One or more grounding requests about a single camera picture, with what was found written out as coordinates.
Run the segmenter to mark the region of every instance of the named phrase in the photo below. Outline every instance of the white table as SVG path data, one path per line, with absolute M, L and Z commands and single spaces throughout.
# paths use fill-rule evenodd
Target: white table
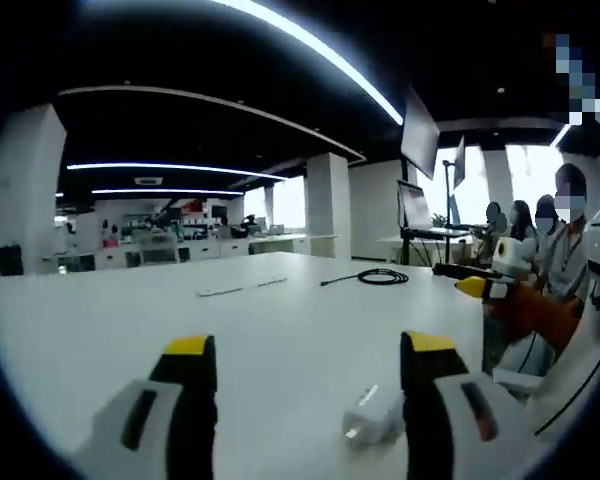
M 404 435 L 353 455 L 342 416 L 363 389 L 399 385 L 400 332 L 448 334 L 471 370 L 482 310 L 431 270 L 405 285 L 322 280 L 377 264 L 273 253 L 75 275 L 0 277 L 0 361 L 44 438 L 75 451 L 94 414 L 146 378 L 175 337 L 216 336 L 220 480 L 405 478 Z M 284 283 L 200 298 L 263 276 Z
M 453 257 L 455 254 L 459 254 L 462 251 L 463 244 L 462 244 L 461 240 L 466 243 L 468 248 L 471 248 L 471 246 L 473 245 L 473 236 L 471 236 L 471 235 L 467 235 L 465 237 L 449 239 L 449 248 L 451 249 L 450 259 L 449 259 L 450 262 L 454 261 Z M 402 248 L 402 238 L 400 238 L 400 235 L 395 235 L 395 236 L 389 237 L 389 238 L 382 238 L 382 239 L 378 240 L 378 242 L 380 242 L 387 248 L 387 262 L 388 263 L 395 262 L 396 259 L 398 258 L 398 252 Z M 416 253 L 416 251 L 414 250 L 414 247 L 420 252 L 420 255 L 422 255 L 424 257 L 425 261 L 427 261 L 427 256 L 425 253 L 425 249 L 426 249 L 426 251 L 429 253 L 429 257 L 431 258 L 431 262 L 433 265 L 435 265 L 438 262 L 444 262 L 444 252 L 446 249 L 446 240 L 438 240 L 437 245 L 436 245 L 436 240 L 424 240 L 423 239 L 422 243 L 420 243 L 419 239 L 411 241 L 411 248 L 409 251 L 410 264 L 411 265 L 419 265 L 419 266 L 421 266 L 421 265 L 428 266 L 428 264 L 425 264 L 422 262 L 422 260 L 420 259 L 420 257 Z

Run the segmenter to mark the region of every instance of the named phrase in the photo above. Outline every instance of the black ceiling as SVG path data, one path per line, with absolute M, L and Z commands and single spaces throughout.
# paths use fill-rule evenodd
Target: black ceiling
M 375 101 L 324 58 L 265 22 L 209 0 L 160 2 L 160 9 L 93 9 L 107 3 L 121 2 L 36 5 L 20 10 L 18 18 L 14 12 L 5 17 L 0 124 L 8 111 L 53 102 L 67 130 L 64 165 L 152 161 L 259 171 L 325 151 L 352 161 L 359 155 L 350 150 L 369 161 L 400 156 L 401 127 Z M 412 83 L 436 121 L 514 116 L 566 121 L 568 88 L 555 74 L 551 46 L 556 31 L 571 32 L 573 43 L 587 46 L 586 69 L 598 74 L 600 97 L 600 18 L 551 12 L 548 20 L 519 2 L 486 0 L 463 1 L 461 10 L 441 7 L 444 12 L 391 0 L 260 3 L 346 58 L 400 115 L 406 85 Z M 512 4 L 518 8 L 510 9 Z M 126 83 L 240 102 L 319 131 L 348 149 L 199 99 L 134 91 L 57 95 Z M 499 87 L 505 93 L 499 94 Z M 492 130 L 458 131 L 443 133 L 441 145 L 457 143 L 463 133 L 468 143 L 493 147 L 549 143 L 557 132 L 501 129 L 495 137 Z M 562 147 L 597 155 L 600 128 L 574 128 Z M 81 195 L 92 188 L 132 188 L 134 176 L 151 175 L 63 169 L 59 188 Z M 239 179 L 198 172 L 156 176 L 164 177 L 163 187 L 173 188 L 221 189 Z

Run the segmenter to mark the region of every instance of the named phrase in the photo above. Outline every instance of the ceiling light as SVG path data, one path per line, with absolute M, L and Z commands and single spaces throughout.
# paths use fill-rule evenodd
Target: ceiling light
M 122 163 L 81 163 L 74 165 L 67 165 L 67 170 L 88 170 L 95 168 L 164 168 L 167 170 L 196 170 L 201 172 L 214 172 L 214 173 L 230 173 L 233 175 L 247 175 L 250 177 L 261 177 L 271 178 L 273 180 L 286 180 L 287 177 L 281 177 L 279 175 L 270 175 L 268 173 L 250 172 L 248 170 L 234 170 L 231 168 L 219 168 L 219 167 L 203 167 L 201 165 L 173 165 L 169 163 L 135 163 L 135 162 L 122 162 Z
M 560 130 L 560 133 L 558 133 L 558 135 L 556 135 L 556 138 L 553 139 L 553 142 L 551 142 L 549 144 L 550 147 L 557 147 L 558 144 L 560 143 L 560 140 L 562 140 L 562 137 L 564 137 L 567 132 L 569 131 L 569 129 L 571 128 L 571 124 L 567 123 L 564 127 L 562 127 L 562 130 Z
M 212 0 L 213 2 L 226 5 L 227 7 L 235 8 L 244 13 L 252 15 L 260 20 L 264 20 L 270 25 L 279 28 L 288 35 L 291 35 L 296 40 L 304 43 L 307 47 L 311 48 L 316 53 L 322 55 L 325 59 L 331 62 L 335 67 L 340 69 L 345 75 L 351 80 L 356 82 L 367 94 L 373 98 L 378 105 L 380 105 L 385 112 L 389 114 L 391 118 L 398 124 L 402 125 L 402 116 L 396 111 L 395 108 L 389 103 L 389 101 L 382 96 L 382 94 L 369 83 L 369 81 L 362 76 L 349 62 L 342 58 L 336 53 L 331 47 L 327 46 L 322 40 L 315 35 L 307 32 L 304 28 L 296 25 L 289 19 L 283 17 L 279 13 L 268 9 L 262 5 L 258 5 L 251 0 Z
M 112 188 L 105 190 L 92 190 L 94 195 L 107 193 L 204 193 L 207 195 L 244 195 L 242 192 L 229 190 L 197 190 L 188 188 Z

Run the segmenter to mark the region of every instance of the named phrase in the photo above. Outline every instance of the laptop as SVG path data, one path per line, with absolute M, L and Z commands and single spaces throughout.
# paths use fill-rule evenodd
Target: laptop
M 398 199 L 404 225 L 417 238 L 457 238 L 470 234 L 467 230 L 434 227 L 424 191 L 417 185 L 398 180 Z

